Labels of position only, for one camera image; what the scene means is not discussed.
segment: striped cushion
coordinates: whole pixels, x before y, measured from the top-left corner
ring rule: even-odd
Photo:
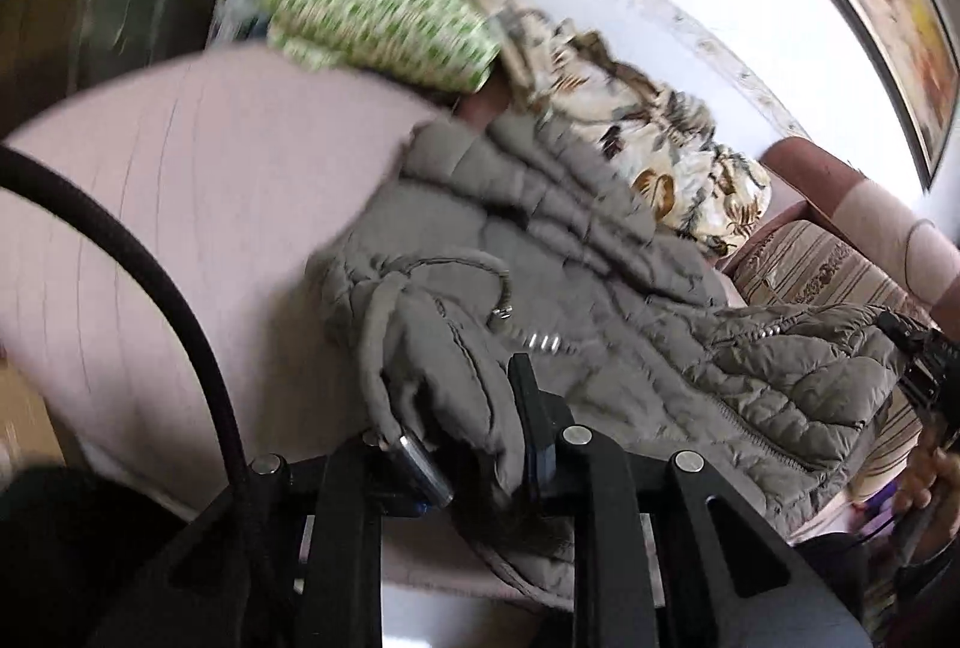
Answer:
[[[737,267],[733,282],[751,306],[877,304],[933,324],[928,312],[884,271],[807,221],[789,223],[767,237]],[[887,422],[848,487],[851,499],[864,501],[893,480],[919,434],[920,420],[896,389]]]

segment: human hand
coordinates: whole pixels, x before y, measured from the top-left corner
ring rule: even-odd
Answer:
[[[949,485],[946,498],[940,503],[933,521],[914,553],[916,562],[930,559],[946,547],[960,532],[960,456],[944,453],[934,429],[925,428],[917,446],[910,451],[907,466],[899,476],[894,496],[894,512],[911,507],[923,509],[930,504],[930,488],[938,480]]]

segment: floral fabric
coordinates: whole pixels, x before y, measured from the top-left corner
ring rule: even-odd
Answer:
[[[770,176],[713,139],[709,108],[611,59],[595,32],[555,23],[523,0],[474,0],[501,47],[515,100],[560,113],[653,207],[658,222],[722,257],[770,205]]]
[[[468,0],[262,0],[268,42],[312,69],[352,65],[474,93],[499,47]]]

